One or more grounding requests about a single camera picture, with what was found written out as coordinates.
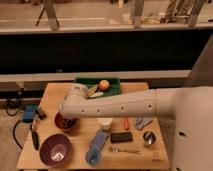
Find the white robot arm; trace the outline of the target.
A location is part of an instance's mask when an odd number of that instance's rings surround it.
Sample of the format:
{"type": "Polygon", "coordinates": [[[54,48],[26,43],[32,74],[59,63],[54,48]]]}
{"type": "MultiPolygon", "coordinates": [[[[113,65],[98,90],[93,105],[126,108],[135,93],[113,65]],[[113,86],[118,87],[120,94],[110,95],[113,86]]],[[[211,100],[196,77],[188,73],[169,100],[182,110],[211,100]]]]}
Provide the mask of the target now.
{"type": "Polygon", "coordinates": [[[149,89],[88,99],[75,83],[59,105],[73,117],[172,117],[175,138],[172,171],[213,171],[213,87],[149,89]]]}

